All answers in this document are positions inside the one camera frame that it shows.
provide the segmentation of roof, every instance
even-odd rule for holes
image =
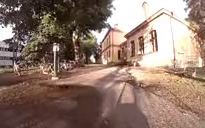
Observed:
[[[115,32],[120,32],[120,33],[124,33],[123,31],[121,31],[120,29],[118,28],[112,28],[112,27],[109,27],[107,33],[105,34],[103,40],[101,41],[101,44],[104,42],[104,40],[107,38],[108,34],[111,32],[111,31],[115,31]]]
[[[140,25],[138,25],[137,27],[135,27],[134,29],[132,29],[130,32],[128,32],[125,35],[125,38],[128,38],[129,36],[131,36],[132,34],[134,34],[135,32],[137,32],[139,29],[141,29],[142,27],[144,27],[145,25],[147,25],[148,23],[152,22],[154,19],[158,18],[159,16],[161,16],[162,14],[166,14],[170,17],[172,17],[173,19],[183,23],[184,25],[188,26],[190,29],[195,30],[194,27],[192,27],[189,23],[187,23],[185,20],[180,20],[177,16],[175,16],[173,14],[173,12],[168,11],[167,9],[160,9],[159,11],[157,11],[156,13],[154,13],[152,16],[150,16],[148,19],[146,19],[145,21],[143,21]]]

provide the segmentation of building facade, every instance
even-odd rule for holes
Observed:
[[[13,66],[14,57],[19,57],[20,51],[9,48],[9,45],[0,41],[0,68]]]
[[[149,15],[147,7],[144,2],[146,20],[125,35],[127,61],[149,67],[202,66],[194,28],[166,9]]]
[[[109,28],[101,42],[101,61],[103,64],[119,63],[121,59],[120,44],[125,41],[125,33],[117,28]]]

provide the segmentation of wall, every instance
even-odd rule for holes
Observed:
[[[141,36],[148,36],[152,30],[156,30],[157,32],[158,52],[139,56],[138,38]],[[131,41],[135,42],[136,55],[134,57],[130,56]],[[130,36],[127,39],[127,47],[127,61],[139,61],[142,66],[171,66],[174,54],[169,16],[165,14],[160,15],[158,18],[145,25],[144,28],[140,29],[135,35]]]
[[[177,19],[171,19],[174,44],[175,44],[175,56],[177,66],[199,66],[199,50],[198,41],[195,39],[196,34],[191,31],[184,23],[179,22]]]
[[[102,64],[108,64],[112,61],[112,31],[110,31],[107,35],[107,37],[102,42]]]
[[[105,45],[106,41],[109,40],[110,37],[110,45]],[[118,50],[120,50],[120,44],[125,41],[124,33],[111,30],[104,42],[102,42],[102,63],[108,64],[110,62],[119,62],[121,60],[118,59]]]
[[[113,62],[120,62],[121,59],[118,59],[118,50],[121,50],[120,45],[126,40],[124,33],[113,31],[114,36],[114,47],[113,47]]]

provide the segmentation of road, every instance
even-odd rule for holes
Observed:
[[[47,94],[47,102],[0,105],[0,128],[201,128],[205,121],[137,87],[128,68],[112,67],[49,82],[81,88]]]

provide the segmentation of leaves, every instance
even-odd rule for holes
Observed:
[[[196,24],[198,34],[205,39],[205,0],[184,1],[187,3],[186,10],[189,10],[189,20]]]
[[[60,43],[63,50],[73,50],[73,35],[79,38],[106,27],[112,14],[111,3],[112,0],[0,0],[0,24],[11,25],[13,39],[27,43],[24,56],[42,58],[51,54],[54,42]]]

